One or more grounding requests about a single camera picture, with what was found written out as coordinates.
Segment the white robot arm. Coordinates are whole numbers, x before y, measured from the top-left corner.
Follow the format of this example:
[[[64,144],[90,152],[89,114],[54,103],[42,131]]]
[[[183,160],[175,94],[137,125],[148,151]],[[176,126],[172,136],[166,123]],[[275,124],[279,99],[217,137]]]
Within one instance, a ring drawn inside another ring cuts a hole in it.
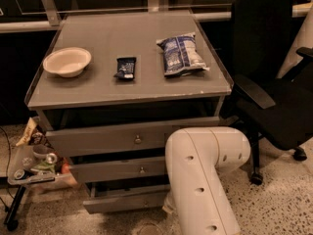
[[[249,156],[249,141],[235,128],[189,127],[169,136],[165,162],[182,235],[240,235],[219,174]]]

